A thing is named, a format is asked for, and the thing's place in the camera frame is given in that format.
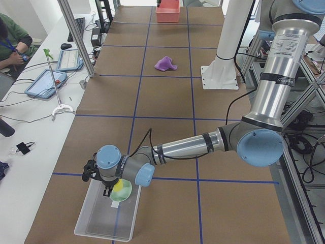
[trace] black keyboard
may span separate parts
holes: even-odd
[[[80,31],[81,37],[83,37],[83,32],[85,31],[85,18],[78,18],[75,19],[77,27]],[[69,36],[68,36],[68,42],[73,42],[73,37],[71,32],[69,32]]]

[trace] green clip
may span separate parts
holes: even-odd
[[[53,59],[53,57],[52,57],[51,54],[50,54],[50,49],[48,49],[48,48],[44,48],[43,50],[44,50],[44,52],[45,52],[45,56],[48,56],[48,57],[50,57],[51,59]]]

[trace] person's hand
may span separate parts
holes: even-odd
[[[11,65],[22,65],[24,63],[24,60],[22,59],[22,56],[20,56],[18,53],[13,52],[9,58],[9,62]]]

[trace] black box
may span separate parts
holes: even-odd
[[[99,28],[92,29],[90,41],[93,47],[99,47],[101,45],[101,41],[102,41],[101,29]]]

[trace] blue joint cap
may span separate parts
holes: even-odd
[[[121,159],[120,150],[113,145],[103,146],[97,152],[97,165],[101,169],[113,168]]]
[[[272,41],[275,37],[275,33],[274,32],[269,32],[269,31],[266,31],[266,30],[261,30],[259,29],[258,30],[258,37],[261,39],[261,40],[264,40],[264,41]]]
[[[292,0],[293,3],[300,10],[307,14],[320,15],[325,14],[325,1],[324,0]]]
[[[147,187],[150,185],[154,173],[154,166],[146,163],[138,171],[135,183],[136,185]]]
[[[279,160],[283,153],[282,137],[267,129],[254,130],[238,142],[237,153],[242,160],[256,167],[266,167]]]

